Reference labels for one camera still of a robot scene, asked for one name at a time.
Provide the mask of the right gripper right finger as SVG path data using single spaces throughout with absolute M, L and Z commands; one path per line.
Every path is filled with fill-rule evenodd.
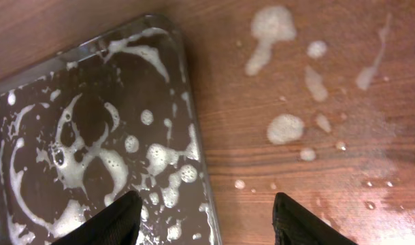
M 275 245 L 356 245 L 286 193 L 277 193 L 272 212 Z

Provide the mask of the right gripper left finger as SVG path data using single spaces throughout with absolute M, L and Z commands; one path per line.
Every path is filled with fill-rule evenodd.
M 129 191 L 53 245 L 133 245 L 141 225 L 142 198 Z

